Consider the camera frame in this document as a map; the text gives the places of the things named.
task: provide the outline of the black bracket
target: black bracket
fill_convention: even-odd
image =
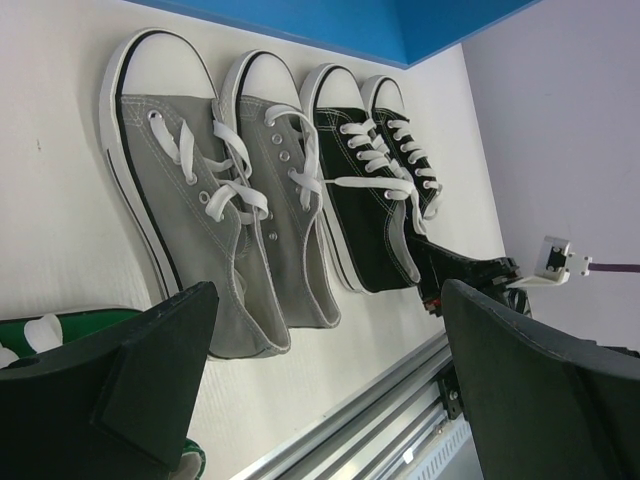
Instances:
[[[453,366],[453,362],[449,362],[437,376],[438,387],[440,388],[440,397],[450,420],[455,420],[464,413],[464,403],[460,393],[460,383],[458,375]]]

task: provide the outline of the gray canvas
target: gray canvas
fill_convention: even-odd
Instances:
[[[300,187],[288,176],[290,169],[303,170],[302,134],[291,116],[267,126],[265,112],[272,105],[244,95],[237,114],[253,166],[251,186],[266,195],[272,214],[262,222],[262,233],[276,294],[288,326],[334,327],[340,311],[325,269],[318,222],[321,199],[312,194],[311,208],[304,211]]]
[[[241,225],[239,203],[227,204],[224,219],[215,222],[205,214],[200,200],[201,192],[212,195],[220,188],[205,167],[203,155],[218,162],[224,160],[222,142],[213,136],[211,101],[123,96],[121,109],[139,189],[182,287],[207,280],[213,281],[218,290],[220,303],[211,353],[222,358],[286,353],[290,337],[271,282],[260,223]],[[149,127],[150,110],[162,114],[176,141],[182,120],[186,120],[197,146],[195,185],[185,182],[180,167],[160,148]]]

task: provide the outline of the white tabletop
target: white tabletop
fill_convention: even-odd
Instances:
[[[0,9],[0,318],[159,300],[97,125],[112,50],[148,26],[186,36],[218,88],[253,48],[280,55],[298,85],[323,62],[361,81],[392,75],[445,185],[432,239],[477,257],[504,253],[459,47],[401,71],[120,0],[15,0]],[[207,363],[189,434],[206,450],[207,479],[247,467],[442,329],[415,289],[364,296],[344,290],[332,267],[330,275],[340,327],[294,330],[280,358]]]

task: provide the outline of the gray sneaker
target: gray sneaker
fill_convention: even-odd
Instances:
[[[137,32],[112,56],[100,94],[100,133],[118,188],[171,296],[216,285],[210,353],[286,353],[289,332],[269,274],[260,220],[266,198],[242,141],[217,120],[217,95],[199,54],[160,29]]]
[[[318,136],[302,113],[288,67],[269,52],[246,53],[226,77],[221,110],[253,159],[251,185],[269,199],[263,238],[287,325],[336,326],[340,311],[329,288],[318,223]]]

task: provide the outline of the eyelet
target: eyelet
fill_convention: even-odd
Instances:
[[[147,118],[149,120],[155,120],[156,118],[162,119],[162,114],[157,110],[149,110]]]

